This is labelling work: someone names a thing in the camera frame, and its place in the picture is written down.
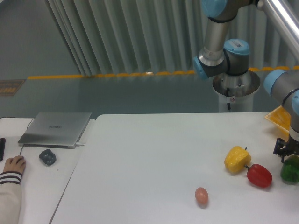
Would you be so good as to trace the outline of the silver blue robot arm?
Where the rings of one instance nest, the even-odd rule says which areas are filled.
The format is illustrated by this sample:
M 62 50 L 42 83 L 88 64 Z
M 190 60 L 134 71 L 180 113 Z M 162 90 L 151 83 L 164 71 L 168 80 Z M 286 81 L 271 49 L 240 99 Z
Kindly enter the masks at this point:
M 232 110 L 236 100 L 245 102 L 261 85 L 290 114 L 288 141 L 277 139 L 273 153 L 285 158 L 299 153 L 299 82 L 284 70 L 270 72 L 263 82 L 249 71 L 249 45 L 240 39 L 226 39 L 229 25 L 242 7 L 255 5 L 272 21 L 295 57 L 299 56 L 299 19 L 284 0 L 204 0 L 208 17 L 202 50 L 193 59 L 196 73 L 213 79 L 222 112 Z

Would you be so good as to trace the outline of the cream sleeve forearm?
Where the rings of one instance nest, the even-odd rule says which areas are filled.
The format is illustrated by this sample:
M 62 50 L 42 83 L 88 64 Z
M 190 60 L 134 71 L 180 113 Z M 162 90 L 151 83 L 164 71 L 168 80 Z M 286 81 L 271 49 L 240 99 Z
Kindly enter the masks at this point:
M 0 223 L 17 224 L 21 210 L 22 174 L 7 171 L 0 174 Z

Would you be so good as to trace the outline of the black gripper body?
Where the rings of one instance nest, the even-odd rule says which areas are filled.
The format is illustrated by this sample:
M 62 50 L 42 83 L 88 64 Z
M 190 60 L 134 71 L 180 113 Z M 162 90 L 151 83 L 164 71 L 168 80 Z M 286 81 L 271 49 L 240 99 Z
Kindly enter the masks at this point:
M 299 155 L 299 142 L 292 137 L 288 141 L 277 138 L 273 153 L 280 157 Z

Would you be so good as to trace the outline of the person's hand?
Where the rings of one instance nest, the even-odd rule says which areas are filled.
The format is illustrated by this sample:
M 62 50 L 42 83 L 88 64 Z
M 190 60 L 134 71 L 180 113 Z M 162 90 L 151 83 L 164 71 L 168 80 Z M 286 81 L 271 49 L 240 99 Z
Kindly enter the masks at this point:
M 26 160 L 23 156 L 15 156 L 14 158 L 8 158 L 5 162 L 3 172 L 17 172 L 23 174 L 26 167 Z

